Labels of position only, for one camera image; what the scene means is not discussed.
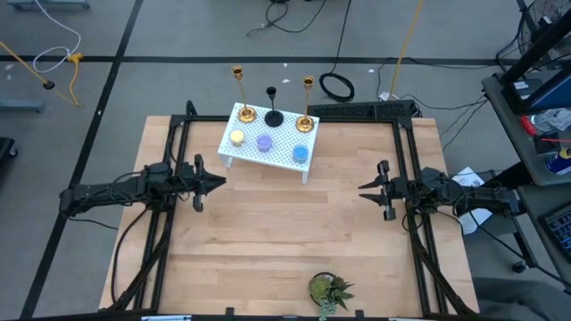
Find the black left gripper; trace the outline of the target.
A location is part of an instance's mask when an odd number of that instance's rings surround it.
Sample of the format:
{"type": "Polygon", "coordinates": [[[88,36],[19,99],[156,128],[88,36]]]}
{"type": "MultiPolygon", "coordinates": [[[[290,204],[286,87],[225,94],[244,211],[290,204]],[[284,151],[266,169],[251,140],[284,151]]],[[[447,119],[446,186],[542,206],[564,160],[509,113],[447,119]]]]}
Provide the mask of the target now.
{"type": "Polygon", "coordinates": [[[194,164],[188,162],[179,163],[175,168],[175,195],[180,200],[193,198],[193,208],[197,212],[203,211],[202,197],[225,184],[225,177],[209,173],[204,168],[203,156],[196,154],[194,164]],[[198,176],[202,183],[196,188],[195,179],[198,176]]]}

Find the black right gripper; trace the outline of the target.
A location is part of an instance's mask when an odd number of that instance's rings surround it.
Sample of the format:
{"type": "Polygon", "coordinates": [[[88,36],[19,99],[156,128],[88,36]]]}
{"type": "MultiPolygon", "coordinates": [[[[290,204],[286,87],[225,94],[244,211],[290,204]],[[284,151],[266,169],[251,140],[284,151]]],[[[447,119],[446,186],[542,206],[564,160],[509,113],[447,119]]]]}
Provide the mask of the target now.
{"type": "Polygon", "coordinates": [[[410,202],[412,206],[419,206],[423,198],[421,195],[423,183],[420,179],[408,180],[405,177],[395,177],[390,180],[388,176],[389,171],[389,161],[381,160],[377,164],[378,175],[374,180],[370,183],[359,186],[359,189],[387,186],[387,195],[384,192],[381,192],[380,194],[359,194],[359,197],[373,201],[379,207],[385,208],[383,212],[384,221],[392,221],[396,219],[395,208],[392,204],[393,200],[403,199],[404,202],[410,202]]]}

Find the gold candlestick holder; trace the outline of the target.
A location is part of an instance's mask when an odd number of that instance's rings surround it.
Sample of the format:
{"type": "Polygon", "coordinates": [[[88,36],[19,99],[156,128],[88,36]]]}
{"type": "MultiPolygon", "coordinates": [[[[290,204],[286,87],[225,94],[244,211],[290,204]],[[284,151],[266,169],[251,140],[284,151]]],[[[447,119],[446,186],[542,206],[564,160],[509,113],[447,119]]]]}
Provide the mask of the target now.
{"type": "Polygon", "coordinates": [[[308,115],[309,103],[310,103],[310,92],[314,86],[314,77],[305,76],[302,79],[304,91],[305,91],[305,107],[304,114],[296,121],[296,128],[303,133],[309,133],[314,128],[314,120],[308,115]]]}
{"type": "Polygon", "coordinates": [[[238,112],[238,118],[243,123],[254,122],[257,118],[257,113],[255,109],[253,109],[247,104],[246,95],[244,92],[244,85],[243,85],[243,77],[244,77],[243,67],[240,65],[235,65],[232,67],[231,71],[238,83],[239,91],[243,100],[243,107],[240,110],[240,112],[238,112]]]}

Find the white perforated metal shelf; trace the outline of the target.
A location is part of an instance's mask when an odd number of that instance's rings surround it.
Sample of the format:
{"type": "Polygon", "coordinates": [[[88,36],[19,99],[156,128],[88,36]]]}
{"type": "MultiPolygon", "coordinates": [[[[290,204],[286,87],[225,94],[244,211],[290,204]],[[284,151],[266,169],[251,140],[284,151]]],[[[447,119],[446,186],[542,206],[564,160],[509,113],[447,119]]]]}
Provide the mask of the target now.
{"type": "Polygon", "coordinates": [[[316,144],[320,119],[310,116],[314,120],[314,128],[309,133],[300,132],[296,128],[296,121],[302,114],[282,111],[284,121],[277,128],[269,127],[264,120],[270,108],[250,105],[257,112],[257,119],[251,123],[243,123],[238,118],[242,103],[235,103],[228,119],[226,129],[219,144],[218,154],[223,165],[229,169],[234,159],[260,163],[281,169],[289,169],[302,173],[302,183],[307,183],[313,150],[316,144]],[[244,132],[244,143],[235,147],[229,140],[232,130],[240,129],[244,132]],[[272,137],[273,145],[268,152],[260,152],[256,146],[256,138],[261,134],[272,137]],[[296,145],[305,145],[309,149],[309,158],[304,164],[293,160],[293,148],[296,145]]]}

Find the black candlestick holder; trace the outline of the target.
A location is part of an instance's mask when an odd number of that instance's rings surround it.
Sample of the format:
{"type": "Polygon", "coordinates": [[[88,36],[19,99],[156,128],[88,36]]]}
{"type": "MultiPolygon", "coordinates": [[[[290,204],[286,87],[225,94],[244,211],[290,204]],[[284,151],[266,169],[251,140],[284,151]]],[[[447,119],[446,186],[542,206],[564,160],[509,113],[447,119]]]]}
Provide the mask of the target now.
{"type": "Polygon", "coordinates": [[[281,111],[275,109],[275,97],[277,89],[273,86],[269,86],[266,89],[266,94],[268,95],[271,102],[271,109],[265,115],[265,123],[271,128],[277,128],[282,125],[284,121],[284,116],[281,111]]]}

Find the white paper sheet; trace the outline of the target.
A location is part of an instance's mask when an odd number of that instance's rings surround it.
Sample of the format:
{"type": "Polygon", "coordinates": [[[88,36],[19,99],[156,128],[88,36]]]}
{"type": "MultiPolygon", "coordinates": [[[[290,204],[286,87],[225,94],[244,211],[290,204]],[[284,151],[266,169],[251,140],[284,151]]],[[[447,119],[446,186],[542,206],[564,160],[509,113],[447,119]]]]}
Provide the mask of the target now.
{"type": "MultiPolygon", "coordinates": [[[[452,178],[462,186],[480,186],[484,183],[483,179],[475,173],[470,167],[466,167],[459,174],[452,178]]],[[[478,225],[484,223],[492,213],[485,209],[475,209],[470,213],[466,212],[458,216],[461,224],[463,235],[470,235],[478,229],[478,225]]]]}

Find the black power strip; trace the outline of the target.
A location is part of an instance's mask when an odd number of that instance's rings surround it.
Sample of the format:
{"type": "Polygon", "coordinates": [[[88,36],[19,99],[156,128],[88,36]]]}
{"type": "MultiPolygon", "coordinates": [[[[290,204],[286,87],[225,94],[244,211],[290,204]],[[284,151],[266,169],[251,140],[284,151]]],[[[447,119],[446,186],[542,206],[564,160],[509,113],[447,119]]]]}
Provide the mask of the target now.
{"type": "Polygon", "coordinates": [[[416,117],[419,108],[412,100],[369,103],[333,103],[310,105],[308,113],[317,117],[392,119],[416,117]]]}

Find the grey side cart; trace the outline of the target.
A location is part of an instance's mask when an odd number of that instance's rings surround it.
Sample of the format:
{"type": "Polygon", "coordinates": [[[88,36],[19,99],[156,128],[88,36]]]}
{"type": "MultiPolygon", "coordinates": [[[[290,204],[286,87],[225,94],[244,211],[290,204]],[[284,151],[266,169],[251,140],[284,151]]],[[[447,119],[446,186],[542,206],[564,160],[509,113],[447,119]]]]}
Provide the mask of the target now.
{"type": "Polygon", "coordinates": [[[560,281],[571,292],[571,262],[555,239],[548,234],[545,219],[559,214],[571,214],[571,178],[558,177],[544,167],[544,158],[537,155],[520,123],[502,93],[504,86],[497,73],[482,80],[483,90],[498,116],[520,162],[486,183],[499,182],[517,193],[519,213],[526,214],[539,235],[560,281]]]}

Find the red screwdriver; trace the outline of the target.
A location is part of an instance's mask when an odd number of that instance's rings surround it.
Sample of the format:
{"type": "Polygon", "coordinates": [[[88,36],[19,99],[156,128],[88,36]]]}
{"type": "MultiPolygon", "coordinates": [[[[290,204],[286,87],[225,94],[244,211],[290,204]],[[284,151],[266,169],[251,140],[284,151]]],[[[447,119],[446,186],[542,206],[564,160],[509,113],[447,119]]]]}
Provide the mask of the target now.
{"type": "MultiPolygon", "coordinates": [[[[532,137],[536,137],[539,135],[536,127],[527,116],[521,116],[520,123],[528,135],[532,137]]],[[[541,141],[553,142],[553,143],[571,143],[571,139],[547,138],[547,137],[541,138],[541,141]]]]}

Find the blue yellow spray can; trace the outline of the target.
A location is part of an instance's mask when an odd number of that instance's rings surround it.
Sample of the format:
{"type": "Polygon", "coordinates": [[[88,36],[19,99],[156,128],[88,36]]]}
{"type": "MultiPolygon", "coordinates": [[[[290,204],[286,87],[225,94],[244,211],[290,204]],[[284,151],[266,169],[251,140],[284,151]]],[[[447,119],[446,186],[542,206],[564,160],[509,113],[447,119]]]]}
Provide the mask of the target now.
{"type": "Polygon", "coordinates": [[[561,149],[548,157],[544,162],[544,166],[550,173],[559,176],[571,172],[571,147],[561,149]]]}

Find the black keyboard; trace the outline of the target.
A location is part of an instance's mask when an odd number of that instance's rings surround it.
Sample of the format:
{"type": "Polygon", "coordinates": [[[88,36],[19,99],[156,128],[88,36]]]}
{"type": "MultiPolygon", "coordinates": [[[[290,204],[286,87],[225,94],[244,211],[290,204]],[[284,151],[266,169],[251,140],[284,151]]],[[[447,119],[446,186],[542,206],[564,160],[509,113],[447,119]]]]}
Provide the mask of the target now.
{"type": "Polygon", "coordinates": [[[539,221],[558,252],[571,263],[571,203],[541,216],[539,221]]]}

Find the grey floor bar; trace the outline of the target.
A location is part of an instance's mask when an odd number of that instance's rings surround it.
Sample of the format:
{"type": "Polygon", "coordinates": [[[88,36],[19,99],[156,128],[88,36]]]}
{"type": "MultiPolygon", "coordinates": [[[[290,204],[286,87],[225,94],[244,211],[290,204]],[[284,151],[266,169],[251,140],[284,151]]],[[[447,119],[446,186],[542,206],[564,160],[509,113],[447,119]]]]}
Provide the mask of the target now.
{"type": "Polygon", "coordinates": [[[41,100],[0,99],[0,111],[34,111],[41,113],[45,110],[41,100]]]}

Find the black floor fan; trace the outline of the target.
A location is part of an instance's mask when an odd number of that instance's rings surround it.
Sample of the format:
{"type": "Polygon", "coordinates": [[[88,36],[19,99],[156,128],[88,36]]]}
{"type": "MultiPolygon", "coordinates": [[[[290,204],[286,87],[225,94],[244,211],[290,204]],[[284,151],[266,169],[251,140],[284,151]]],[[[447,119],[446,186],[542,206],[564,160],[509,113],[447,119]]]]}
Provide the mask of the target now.
{"type": "MultiPolygon", "coordinates": [[[[517,46],[521,55],[571,9],[571,0],[517,0],[517,3],[521,12],[517,32],[517,46]]],[[[544,60],[558,58],[571,58],[571,31],[543,57],[544,60]]]]}

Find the grey cart base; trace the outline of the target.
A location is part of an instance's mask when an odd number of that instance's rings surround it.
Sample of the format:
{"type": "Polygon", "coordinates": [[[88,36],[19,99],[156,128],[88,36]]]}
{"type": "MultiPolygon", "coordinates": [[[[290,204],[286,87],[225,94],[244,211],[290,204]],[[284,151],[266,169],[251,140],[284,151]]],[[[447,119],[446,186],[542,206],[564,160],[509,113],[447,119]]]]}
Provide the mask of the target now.
{"type": "Polygon", "coordinates": [[[88,10],[88,0],[5,0],[8,5],[17,11],[32,11],[42,6],[44,9],[54,6],[77,6],[88,10]]]}

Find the black aluminium table frame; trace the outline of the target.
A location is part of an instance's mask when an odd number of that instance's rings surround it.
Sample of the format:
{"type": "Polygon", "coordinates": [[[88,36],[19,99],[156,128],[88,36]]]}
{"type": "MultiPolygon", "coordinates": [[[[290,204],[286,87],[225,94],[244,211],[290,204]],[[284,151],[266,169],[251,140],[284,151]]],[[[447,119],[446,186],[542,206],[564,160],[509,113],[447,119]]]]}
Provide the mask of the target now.
{"type": "Polygon", "coordinates": [[[137,274],[150,243],[172,224],[170,247],[153,268],[136,307],[170,314],[310,316],[318,313],[307,291],[320,272],[352,283],[343,313],[368,317],[421,317],[451,311],[443,291],[414,257],[410,235],[397,218],[364,198],[363,185],[388,160],[395,176],[422,166],[441,168],[435,123],[408,125],[373,119],[327,118],[319,125],[310,172],[218,155],[224,119],[190,124],[186,153],[227,182],[204,199],[203,211],[177,202],[172,214],[126,208],[101,303],[108,306],[137,274]]]}

